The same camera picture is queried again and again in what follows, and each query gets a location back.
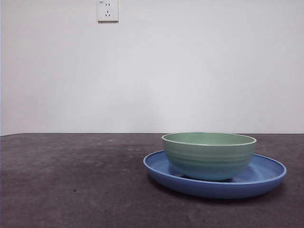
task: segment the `electrical outlet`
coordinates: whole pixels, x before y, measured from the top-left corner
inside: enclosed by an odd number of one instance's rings
[[[97,1],[98,22],[118,21],[118,0]]]

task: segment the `green bowl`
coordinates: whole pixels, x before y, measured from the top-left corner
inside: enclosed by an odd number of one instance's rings
[[[226,133],[171,133],[161,139],[174,168],[206,181],[226,180],[241,173],[257,143],[249,136]]]

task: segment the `plate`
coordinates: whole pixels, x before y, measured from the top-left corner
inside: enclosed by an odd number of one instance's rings
[[[181,193],[215,199],[240,199],[264,194],[277,187],[287,172],[282,163],[258,154],[252,156],[242,173],[222,182],[184,176],[169,163],[164,151],[147,155],[143,163],[151,177],[161,185]]]

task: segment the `bowl rim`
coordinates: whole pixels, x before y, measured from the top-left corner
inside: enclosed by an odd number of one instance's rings
[[[169,140],[166,139],[165,137],[168,135],[172,134],[182,134],[182,133],[212,133],[212,134],[227,134],[227,135],[238,135],[238,136],[243,136],[249,139],[252,139],[252,142],[246,142],[246,143],[238,143],[238,144],[201,144],[201,143],[190,143],[190,142],[179,142],[179,141],[174,141],[174,140]],[[232,134],[232,133],[218,133],[218,132],[177,132],[177,133],[170,133],[170,134],[165,134],[161,137],[162,140],[170,142],[170,143],[177,143],[177,144],[183,144],[183,145],[193,145],[193,146],[244,146],[244,145],[250,145],[254,144],[257,142],[257,140],[254,137],[243,135],[243,134]]]

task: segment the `gray table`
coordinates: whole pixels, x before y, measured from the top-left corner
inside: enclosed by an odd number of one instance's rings
[[[152,180],[143,157],[161,134],[1,137],[2,228],[303,228],[304,134],[251,134],[256,153],[287,167],[270,193],[204,199]]]

